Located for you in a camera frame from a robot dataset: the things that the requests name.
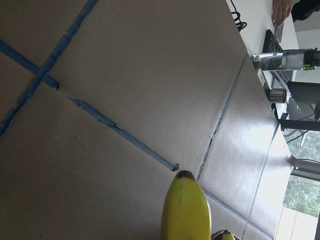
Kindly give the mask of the yellow banana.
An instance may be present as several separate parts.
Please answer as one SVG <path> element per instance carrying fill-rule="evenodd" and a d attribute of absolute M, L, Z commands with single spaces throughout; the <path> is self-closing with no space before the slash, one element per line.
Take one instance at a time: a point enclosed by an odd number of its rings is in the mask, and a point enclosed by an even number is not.
<path fill-rule="evenodd" d="M 165 197 L 161 240 L 209 240 L 211 210 L 192 172 L 179 171 Z"/>
<path fill-rule="evenodd" d="M 233 234 L 231 234 L 230 232 L 224 232 L 221 235 L 221 240 L 235 240 L 235 237 Z"/>

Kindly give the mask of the brown wicker basket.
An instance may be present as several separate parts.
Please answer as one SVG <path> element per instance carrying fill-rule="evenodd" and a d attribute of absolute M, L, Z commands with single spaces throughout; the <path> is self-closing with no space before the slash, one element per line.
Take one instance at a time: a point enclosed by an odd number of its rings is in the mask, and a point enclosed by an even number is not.
<path fill-rule="evenodd" d="M 228 230 L 220 230 L 211 235 L 211 240 L 221 240 L 223 233 L 230 233 Z"/>

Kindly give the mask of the clear water bottle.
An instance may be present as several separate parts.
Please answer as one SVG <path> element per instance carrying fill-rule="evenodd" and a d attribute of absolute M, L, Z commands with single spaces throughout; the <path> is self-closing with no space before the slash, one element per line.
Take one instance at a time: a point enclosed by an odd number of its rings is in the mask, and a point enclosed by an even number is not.
<path fill-rule="evenodd" d="M 317 48 L 255 53 L 250 58 L 252 62 L 259 62 L 263 71 L 310 71 L 320 66 L 320 51 Z"/>

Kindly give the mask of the seated person in black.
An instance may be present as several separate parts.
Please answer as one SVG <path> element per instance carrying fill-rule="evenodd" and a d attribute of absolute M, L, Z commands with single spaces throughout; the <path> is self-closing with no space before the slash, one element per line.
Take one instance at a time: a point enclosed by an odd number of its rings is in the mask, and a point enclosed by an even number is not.
<path fill-rule="evenodd" d="M 284 21 L 291 15 L 292 21 L 304 21 L 314 12 L 320 11 L 319 0 L 273 0 L 271 20 L 275 27 L 283 25 Z"/>

